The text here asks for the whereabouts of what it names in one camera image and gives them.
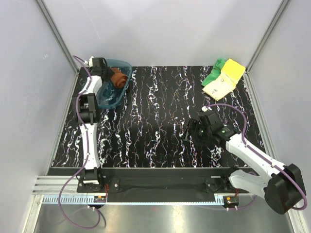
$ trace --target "white vein pattern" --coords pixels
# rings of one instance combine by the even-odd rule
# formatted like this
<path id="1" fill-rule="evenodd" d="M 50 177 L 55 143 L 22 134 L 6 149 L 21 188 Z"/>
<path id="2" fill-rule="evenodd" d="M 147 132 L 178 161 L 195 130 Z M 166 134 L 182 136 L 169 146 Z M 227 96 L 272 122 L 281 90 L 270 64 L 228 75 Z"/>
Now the white vein pattern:
<path id="1" fill-rule="evenodd" d="M 134 67 L 121 105 L 101 110 L 97 146 L 103 167 L 228 167 L 247 166 L 217 145 L 199 147 L 181 137 L 189 118 L 215 101 L 201 83 L 212 67 Z M 75 93 L 86 74 L 80 72 Z M 261 135 L 241 79 L 237 88 L 218 103 L 241 109 L 248 120 L 246 137 L 264 150 Z M 228 107 L 214 107 L 224 125 L 242 129 L 243 118 Z M 79 167 L 82 141 L 70 109 L 52 167 Z"/>

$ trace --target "white panel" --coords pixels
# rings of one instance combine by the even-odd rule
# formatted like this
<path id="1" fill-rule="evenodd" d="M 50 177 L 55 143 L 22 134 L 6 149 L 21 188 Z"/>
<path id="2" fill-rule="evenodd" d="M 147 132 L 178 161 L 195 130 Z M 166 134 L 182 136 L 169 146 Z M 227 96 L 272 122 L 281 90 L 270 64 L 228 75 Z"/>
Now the white panel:
<path id="1" fill-rule="evenodd" d="M 300 167 L 311 197 L 311 1 L 290 2 L 251 70 L 277 158 Z M 311 229 L 311 207 L 303 211 Z"/>
<path id="2" fill-rule="evenodd" d="M 71 53 L 133 66 L 247 65 L 281 0 L 45 0 Z"/>
<path id="3" fill-rule="evenodd" d="M 0 225 L 21 232 L 74 73 L 33 0 L 0 1 Z"/>

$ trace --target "folded cloth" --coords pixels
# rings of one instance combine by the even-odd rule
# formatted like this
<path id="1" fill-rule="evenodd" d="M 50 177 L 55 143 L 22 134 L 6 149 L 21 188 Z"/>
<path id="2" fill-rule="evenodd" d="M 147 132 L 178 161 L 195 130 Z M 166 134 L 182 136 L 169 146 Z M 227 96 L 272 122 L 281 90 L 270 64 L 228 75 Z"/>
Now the folded cloth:
<path id="1" fill-rule="evenodd" d="M 220 76 L 203 88 L 203 91 L 215 100 L 220 100 L 235 89 L 236 85 L 221 73 Z"/>
<path id="2" fill-rule="evenodd" d="M 123 88 L 126 84 L 127 76 L 125 74 L 121 73 L 121 71 L 116 67 L 113 67 L 111 69 L 113 72 L 115 72 L 115 74 L 112 75 L 112 77 L 110 79 L 111 82 L 113 83 L 113 85 L 116 88 Z"/>
<path id="3" fill-rule="evenodd" d="M 221 72 L 222 68 L 224 67 L 224 65 L 225 65 L 225 60 L 224 59 L 218 59 L 216 61 L 215 65 L 213 66 L 211 73 L 202 82 L 202 86 L 206 86 L 210 82 L 216 80 L 218 78 L 218 76 L 220 75 L 220 72 Z"/>
<path id="4" fill-rule="evenodd" d="M 222 73 L 225 73 L 235 84 L 238 84 L 240 78 L 244 74 L 244 71 L 245 67 L 232 59 L 226 61 L 225 65 L 222 67 Z"/>

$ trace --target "yellow cloth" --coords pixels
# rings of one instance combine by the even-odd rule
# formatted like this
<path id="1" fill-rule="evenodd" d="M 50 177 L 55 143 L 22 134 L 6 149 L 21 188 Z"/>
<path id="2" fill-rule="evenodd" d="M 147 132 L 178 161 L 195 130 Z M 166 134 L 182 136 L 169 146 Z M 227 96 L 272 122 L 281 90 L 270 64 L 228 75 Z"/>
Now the yellow cloth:
<path id="1" fill-rule="evenodd" d="M 215 100 L 220 100 L 225 95 L 233 91 L 235 87 L 236 85 L 231 81 L 231 79 L 228 78 L 226 74 L 221 72 L 220 76 L 216 80 L 212 81 L 203 88 L 203 91 Z"/>
<path id="2" fill-rule="evenodd" d="M 226 74 L 235 84 L 238 84 L 240 78 L 244 74 L 245 67 L 239 63 L 229 59 L 222 68 L 222 73 Z"/>

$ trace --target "brown cloth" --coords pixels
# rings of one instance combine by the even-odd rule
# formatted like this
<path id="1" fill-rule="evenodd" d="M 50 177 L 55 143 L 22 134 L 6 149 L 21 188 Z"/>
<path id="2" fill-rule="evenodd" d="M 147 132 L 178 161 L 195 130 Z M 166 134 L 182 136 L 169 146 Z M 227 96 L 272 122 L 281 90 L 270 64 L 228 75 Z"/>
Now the brown cloth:
<path id="1" fill-rule="evenodd" d="M 116 68 L 116 67 L 113 67 L 111 68 L 113 72 L 115 72 L 114 75 L 112 75 L 111 77 L 111 82 L 113 83 L 113 85 L 116 87 L 116 88 L 123 88 L 125 86 L 125 83 L 127 81 L 127 76 L 123 73 L 121 73 L 121 71 Z"/>

